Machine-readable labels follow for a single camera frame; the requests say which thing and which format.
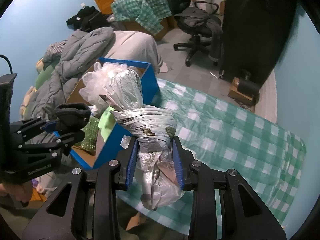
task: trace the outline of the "gray comforter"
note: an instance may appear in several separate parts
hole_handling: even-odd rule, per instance
[[[111,27],[96,29],[90,33],[75,31],[68,38],[51,78],[30,99],[25,119],[36,116],[55,119],[53,110],[66,102],[84,72],[103,54],[113,36]],[[53,134],[43,133],[34,137],[31,143],[46,143],[53,137]]]

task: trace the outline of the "checkered pattern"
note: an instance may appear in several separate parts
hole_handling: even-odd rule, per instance
[[[171,16],[167,0],[116,0],[111,9],[116,21],[135,20],[153,35],[163,29],[160,21]]]
[[[174,111],[176,135],[196,157],[212,169],[236,169],[270,208],[280,223],[294,199],[306,154],[303,141],[281,127],[242,108],[169,81],[157,79],[160,93],[154,105]],[[188,234],[192,192],[155,212],[143,208],[141,186],[134,181],[129,191],[117,195],[159,223]],[[219,194],[217,237],[222,237]]]

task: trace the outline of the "green glittery fabric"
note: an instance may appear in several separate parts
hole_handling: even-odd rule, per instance
[[[99,132],[98,124],[99,124],[99,119],[91,115],[86,127],[81,129],[85,133],[84,140],[82,142],[76,143],[75,146],[85,150],[91,155],[95,155],[96,142],[97,142],[97,137]]]

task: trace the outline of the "black cable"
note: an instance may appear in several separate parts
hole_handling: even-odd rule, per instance
[[[10,68],[10,73],[12,74],[13,72],[12,72],[12,66],[11,66],[10,60],[5,55],[0,54],[0,57],[3,58],[8,63]]]

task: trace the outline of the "wrapped plastic bundle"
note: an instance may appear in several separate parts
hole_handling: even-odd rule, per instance
[[[100,62],[96,62],[93,68],[94,71],[83,75],[82,80],[85,87],[79,90],[79,94],[93,105],[94,112],[102,113],[107,109],[108,104],[99,95],[103,94],[103,88],[108,85],[110,79],[127,69],[127,65],[106,62],[102,66]]]
[[[177,128],[172,111],[142,104],[141,81],[131,69],[111,78],[104,90],[105,101],[116,109],[111,111],[115,120],[138,138],[135,178],[142,184],[143,206],[154,210],[177,201],[183,191],[176,184],[169,148]]]

